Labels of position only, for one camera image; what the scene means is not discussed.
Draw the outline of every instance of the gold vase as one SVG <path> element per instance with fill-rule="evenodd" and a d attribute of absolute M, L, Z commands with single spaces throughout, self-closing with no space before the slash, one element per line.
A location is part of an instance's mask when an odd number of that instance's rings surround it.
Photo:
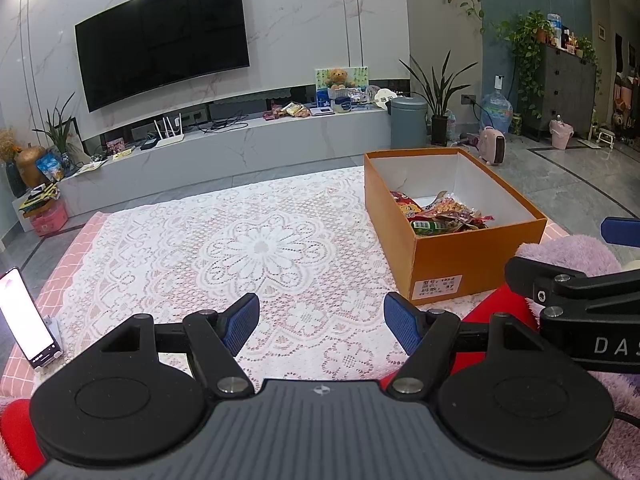
<path fill-rule="evenodd" d="M 49 181 L 36 166 L 36 160 L 43 156 L 46 151 L 42 146 L 29 146 L 15 157 L 20 176 L 28 187 L 36 187 Z"/>

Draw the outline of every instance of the teddy bear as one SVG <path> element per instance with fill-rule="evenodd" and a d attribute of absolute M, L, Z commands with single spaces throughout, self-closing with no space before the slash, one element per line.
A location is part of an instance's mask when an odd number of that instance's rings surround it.
<path fill-rule="evenodd" d="M 342 68 L 332 68 L 329 70 L 327 78 L 324 80 L 327 88 L 337 90 L 340 88 L 350 88 L 352 85 L 347 81 L 347 71 Z"/>

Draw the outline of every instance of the gray tile floor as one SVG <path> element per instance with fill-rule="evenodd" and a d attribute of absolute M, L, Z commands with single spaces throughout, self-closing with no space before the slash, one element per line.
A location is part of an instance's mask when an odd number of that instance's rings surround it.
<path fill-rule="evenodd" d="M 111 213 L 254 182 L 361 165 L 362 156 L 354 156 L 286 166 L 185 186 L 102 211 Z M 627 146 L 590 150 L 572 140 L 570 149 L 561 152 L 550 149 L 548 143 L 508 136 L 505 163 L 494 169 L 571 234 L 599 238 L 603 218 L 640 216 L 640 153 Z M 66 248 L 93 214 L 74 217 L 61 234 L 45 240 L 33 232 L 20 234 L 0 253 L 0 266 L 20 267 L 31 294 L 37 297 Z M 610 248 L 622 264 L 640 259 L 640 249 Z M 6 362 L 13 344 L 0 316 L 0 366 Z"/>

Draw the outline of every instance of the pink checkered tablecloth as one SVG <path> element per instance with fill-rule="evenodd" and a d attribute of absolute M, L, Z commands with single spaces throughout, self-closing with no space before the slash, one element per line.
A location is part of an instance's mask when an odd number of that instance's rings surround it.
<path fill-rule="evenodd" d="M 37 300 L 37 305 L 43 316 L 54 316 L 62 306 L 62 297 L 65 290 L 71 285 L 76 270 L 82 265 L 82 258 L 91 249 L 92 241 L 103 226 L 108 214 L 95 214 L 80 231 L 76 239 L 68 248 L 56 269 L 45 283 Z M 567 236 L 560 226 L 549 221 L 546 225 L 542 241 L 554 240 Z M 456 307 L 463 306 L 462 310 L 471 310 L 478 298 L 467 296 L 456 298 Z M 11 356 L 6 364 L 2 379 L 0 380 L 0 395 L 9 397 L 30 397 L 34 387 L 35 372 L 30 367 L 18 346 L 14 346 Z"/>

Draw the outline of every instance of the red fabric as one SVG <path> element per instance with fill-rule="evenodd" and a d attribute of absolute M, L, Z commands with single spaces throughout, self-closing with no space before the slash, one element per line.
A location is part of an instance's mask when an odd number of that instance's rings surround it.
<path fill-rule="evenodd" d="M 0 416 L 0 433 L 15 463 L 27 475 L 44 464 L 29 418 L 29 399 L 17 399 Z"/>
<path fill-rule="evenodd" d="M 469 321 L 474 323 L 488 323 L 491 314 L 494 312 L 508 312 L 517 317 L 528 327 L 533 330 L 538 330 L 538 323 L 533 316 L 527 300 L 520 295 L 511 292 L 511 289 L 505 284 L 494 290 L 484 301 L 469 312 L 463 321 Z M 479 363 L 484 359 L 484 352 L 464 352 L 456 355 L 456 361 L 453 365 L 452 374 L 462 370 L 469 365 Z M 396 372 L 384 377 L 380 380 L 380 386 L 382 389 L 386 389 L 386 386 L 394 378 Z"/>

